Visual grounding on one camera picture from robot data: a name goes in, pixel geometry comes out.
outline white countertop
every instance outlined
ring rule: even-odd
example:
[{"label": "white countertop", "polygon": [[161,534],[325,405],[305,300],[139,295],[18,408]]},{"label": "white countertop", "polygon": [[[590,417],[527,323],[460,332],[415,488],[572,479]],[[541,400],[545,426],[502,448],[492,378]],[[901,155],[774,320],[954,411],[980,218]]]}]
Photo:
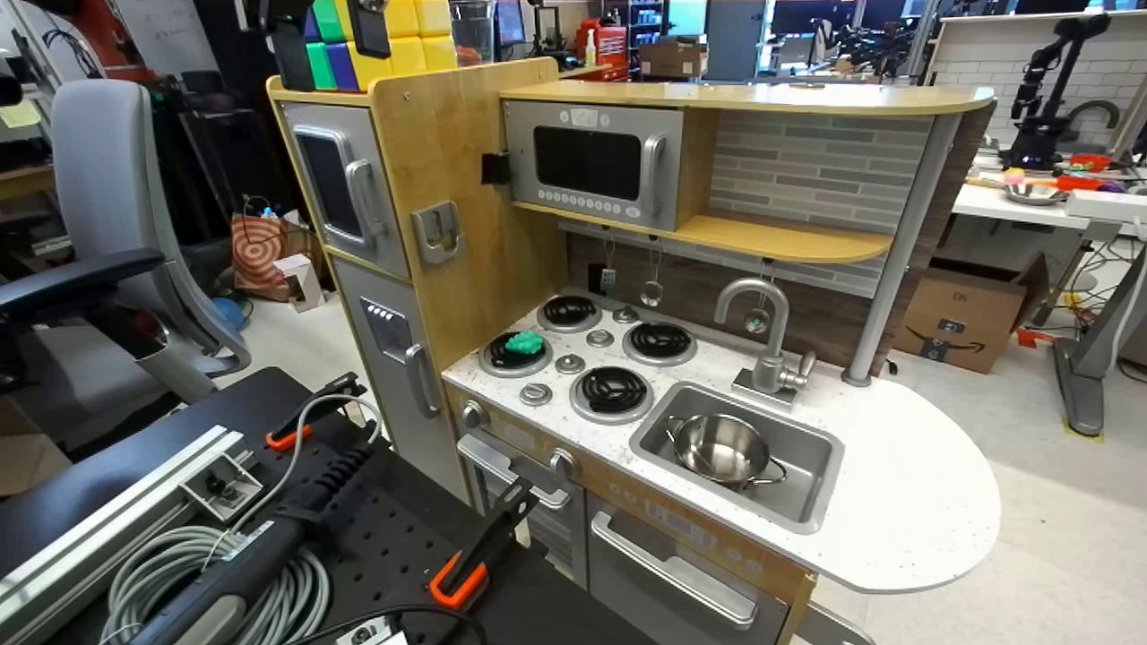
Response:
[{"label": "white countertop", "polygon": [[998,187],[960,187],[954,216],[968,218],[1007,218],[1029,224],[1053,224],[1053,229],[1086,229],[1086,218],[1071,218],[1062,203],[1056,206],[1031,206],[1007,202]]},{"label": "white countertop", "polygon": [[[571,332],[551,337],[551,356],[577,347],[588,364],[632,364],[649,378],[656,400],[679,378],[690,378],[765,408],[765,400],[730,389],[734,372],[754,364],[748,356],[700,340],[691,362],[651,368],[625,357],[619,337],[632,323],[613,323],[607,313],[603,327],[613,329],[618,344],[583,347],[583,332]],[[535,314],[521,320],[517,329],[539,329]],[[555,364],[525,378],[497,378],[476,364],[474,352],[446,368],[446,378],[862,592],[945,583],[982,561],[1001,534],[1001,488],[987,456],[933,400],[888,378],[850,387],[835,364],[822,364],[792,411],[774,408],[774,417],[835,435],[845,448],[827,511],[813,534],[792,534],[747,499],[639,456],[632,435],[642,423],[600,426],[582,418],[571,408],[577,375],[564,375]],[[555,396],[535,408],[521,396],[525,384],[551,384]]]}]

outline stove burner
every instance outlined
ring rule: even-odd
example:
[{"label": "stove burner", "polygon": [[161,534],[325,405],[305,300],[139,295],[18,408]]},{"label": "stove burner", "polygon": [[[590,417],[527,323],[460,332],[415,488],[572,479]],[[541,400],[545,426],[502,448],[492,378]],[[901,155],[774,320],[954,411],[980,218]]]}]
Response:
[{"label": "stove burner", "polygon": [[619,364],[588,368],[572,378],[572,408],[590,423],[632,423],[642,418],[651,405],[649,384]]},{"label": "stove burner", "polygon": [[588,340],[590,347],[609,347],[609,344],[613,344],[613,332],[609,332],[609,329],[590,329],[590,332],[583,332],[583,340]]},{"label": "stove burner", "polygon": [[642,323],[625,337],[625,356],[649,364],[679,364],[697,356],[697,340],[675,323]]},{"label": "stove burner", "polygon": [[521,389],[521,396],[539,408],[539,405],[545,405],[551,396],[551,389],[547,389],[547,384],[527,384]]},{"label": "stove burner", "polygon": [[513,352],[513,347],[504,347],[504,344],[508,344],[517,332],[521,332],[521,329],[494,337],[494,340],[482,352],[482,357],[476,357],[482,368],[488,368],[492,375],[504,375],[504,378],[529,375],[529,372],[545,368],[545,362],[547,362],[547,344],[541,340],[541,352],[535,352],[535,356]]},{"label": "stove burner", "polygon": [[559,372],[582,372],[582,368],[583,368],[583,357],[582,357],[582,356],[559,356],[551,364],[555,364]]},{"label": "stove burner", "polygon": [[642,314],[639,314],[639,309],[613,309],[613,320],[618,323],[639,323]]},{"label": "stove burner", "polygon": [[582,295],[547,297],[539,313],[547,329],[588,329],[603,320],[600,304]]}]

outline coiled cable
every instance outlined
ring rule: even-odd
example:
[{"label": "coiled cable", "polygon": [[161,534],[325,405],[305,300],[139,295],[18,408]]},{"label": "coiled cable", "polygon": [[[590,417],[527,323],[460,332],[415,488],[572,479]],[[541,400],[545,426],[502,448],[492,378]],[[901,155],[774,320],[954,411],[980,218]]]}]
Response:
[{"label": "coiled cable", "polygon": [[[108,621],[100,645],[127,645],[145,630],[146,615],[189,575],[230,560],[249,537],[218,525],[171,525],[132,553],[108,592]],[[300,549],[286,569],[267,587],[238,639],[238,645],[282,645],[318,630],[329,605],[325,567]]]}]

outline wooden shelf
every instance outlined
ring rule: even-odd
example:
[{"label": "wooden shelf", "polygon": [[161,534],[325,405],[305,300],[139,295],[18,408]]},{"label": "wooden shelf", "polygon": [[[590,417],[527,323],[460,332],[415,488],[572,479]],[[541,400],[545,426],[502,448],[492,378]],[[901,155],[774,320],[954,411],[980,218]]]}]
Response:
[{"label": "wooden shelf", "polygon": [[888,254],[894,236],[856,234],[856,229],[825,229],[825,224],[792,224],[792,222],[747,222],[730,216],[691,216],[681,229],[647,229],[613,218],[572,216],[564,206],[521,203],[525,212],[541,212],[571,222],[588,222],[603,229],[629,229],[642,236],[658,236],[675,243],[771,259],[786,266],[856,266]]},{"label": "wooden shelf", "polygon": [[547,105],[632,105],[765,113],[966,113],[993,105],[988,85],[691,85],[691,82],[541,82],[502,95]]},{"label": "wooden shelf", "polygon": [[280,105],[349,105],[368,106],[367,94],[332,94],[332,89],[286,89],[280,76],[267,77],[267,94]]}]

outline black burner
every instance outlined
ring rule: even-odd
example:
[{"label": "black burner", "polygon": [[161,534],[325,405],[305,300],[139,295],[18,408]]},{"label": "black burner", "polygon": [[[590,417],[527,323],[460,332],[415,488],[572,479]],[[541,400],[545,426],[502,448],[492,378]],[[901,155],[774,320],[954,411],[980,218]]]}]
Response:
[{"label": "black burner", "polygon": [[649,394],[647,378],[632,368],[603,364],[582,375],[583,405],[600,417],[625,417]]},{"label": "black burner", "polygon": [[600,320],[600,304],[590,297],[564,295],[541,304],[541,323],[559,329],[564,327],[583,329],[596,320]]},{"label": "black burner", "polygon": [[547,356],[545,340],[541,340],[541,347],[529,356],[529,352],[513,352],[513,347],[504,347],[508,337],[517,337],[517,329],[513,329],[513,332],[502,332],[502,337],[494,337],[494,340],[488,344],[488,368],[492,368],[492,372],[525,372],[525,368],[545,362],[545,356]]},{"label": "black burner", "polygon": [[639,357],[656,362],[685,357],[691,352],[690,329],[675,323],[642,323],[629,332],[629,344]]}]

